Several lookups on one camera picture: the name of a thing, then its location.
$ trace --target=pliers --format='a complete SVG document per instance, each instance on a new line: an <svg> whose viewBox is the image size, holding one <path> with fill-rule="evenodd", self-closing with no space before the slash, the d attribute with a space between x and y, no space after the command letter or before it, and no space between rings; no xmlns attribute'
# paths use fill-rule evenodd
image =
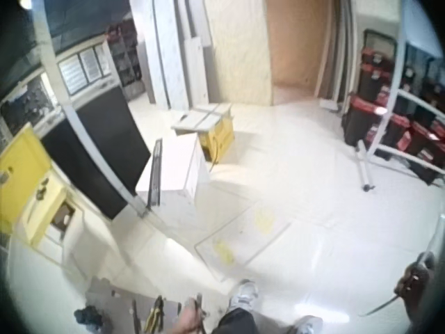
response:
<svg viewBox="0 0 445 334"><path fill-rule="evenodd" d="M147 321L145 322L144 333L153 334L158 329L158 333L163 330L163 307L164 301L162 296L158 296L156 298L153 308L150 310L150 314L148 315Z"/></svg>

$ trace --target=metal frame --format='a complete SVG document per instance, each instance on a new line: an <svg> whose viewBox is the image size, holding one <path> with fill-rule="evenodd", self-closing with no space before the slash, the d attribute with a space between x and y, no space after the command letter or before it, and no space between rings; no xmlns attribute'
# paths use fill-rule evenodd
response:
<svg viewBox="0 0 445 334"><path fill-rule="evenodd" d="M88 155L94 161L98 169L104 174L105 178L110 182L113 188L122 196L122 198L130 204L139 216L144 216L147 213L145 203L138 196L133 196L128 189L120 181L119 177L113 172L108 165L95 143L92 141L90 135L83 126L77 112L72 106L72 101L68 95L65 87L62 74L60 73L56 55L49 33L47 14L45 12L44 0L33 0L33 25L35 31L35 38L40 49L40 61L47 73L49 82L54 90L62 110L68 119L74 133L79 138L82 146L85 148Z"/></svg>
<svg viewBox="0 0 445 334"><path fill-rule="evenodd" d="M436 116L438 116L438 119L445 123L445 114L443 114L440 110L436 109L435 107L429 105L427 102L419 99L417 96L410 94L408 92L405 92L404 90L399 89L400 82L402 79L403 74L403 68L405 66L405 52L406 52L406 44L409 43L409 40L407 38L406 30L405 30L405 12L407 12L406 8L408 6L413 6L413 3L416 3L413 0L403 0L402 2L402 15L400 16L400 28L398 32L398 47L396 50L396 62L394 66L394 74L393 79L391 83L391 90L389 93L389 99L388 99L388 105L387 105L387 112L383 115L382 120L380 121L380 124L378 126L377 132L375 134L375 137L373 139L373 142L369 149L366 151L365 145L363 140L359 141L357 144L356 151L359 156L359 164L360 169L363 175L364 179L364 191L369 191L371 189L374 189L375 186L373 184L372 175L371 175L371 169L369 166L369 161L371 157L374 155L376 150L382 150L384 152L391 153L393 155L397 155L399 157L405 158L407 160L416 162L426 168L433 169L434 171L445 175L445 170L438 168L437 166L434 166L422 159L419 159L418 157L415 157L413 155L407 154L405 152L401 152L397 149L391 148L387 145L380 144L383 136L385 135L386 128L388 126L389 120L391 119L394 106L396 104L396 100L398 96L404 97L405 99L412 101L423 108L426 108L427 110L434 113Z"/></svg>

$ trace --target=orange wall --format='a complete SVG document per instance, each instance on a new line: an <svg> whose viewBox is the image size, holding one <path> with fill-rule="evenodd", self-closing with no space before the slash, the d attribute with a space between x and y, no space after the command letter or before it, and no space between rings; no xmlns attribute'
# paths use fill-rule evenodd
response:
<svg viewBox="0 0 445 334"><path fill-rule="evenodd" d="M266 0L272 82L315 89L332 0Z"/></svg>

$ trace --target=beige wall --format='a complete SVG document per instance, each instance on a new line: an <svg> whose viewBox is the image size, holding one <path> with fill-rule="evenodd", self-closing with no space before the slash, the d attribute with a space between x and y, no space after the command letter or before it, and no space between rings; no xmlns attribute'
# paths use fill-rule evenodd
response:
<svg viewBox="0 0 445 334"><path fill-rule="evenodd" d="M274 84L315 89L330 0L266 0Z"/></svg>
<svg viewBox="0 0 445 334"><path fill-rule="evenodd" d="M264 0L205 0L221 99L271 105Z"/></svg>

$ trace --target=black panel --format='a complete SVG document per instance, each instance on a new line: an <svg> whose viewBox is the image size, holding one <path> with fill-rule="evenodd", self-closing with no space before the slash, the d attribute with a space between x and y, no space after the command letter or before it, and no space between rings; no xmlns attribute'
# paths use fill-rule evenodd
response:
<svg viewBox="0 0 445 334"><path fill-rule="evenodd" d="M150 152L131 116L121 87L110 89L82 106L77 113L105 160L135 196L136 184Z"/></svg>
<svg viewBox="0 0 445 334"><path fill-rule="evenodd" d="M73 185L105 216L113 219L127 205L96 167L66 119L43 137L42 143Z"/></svg>

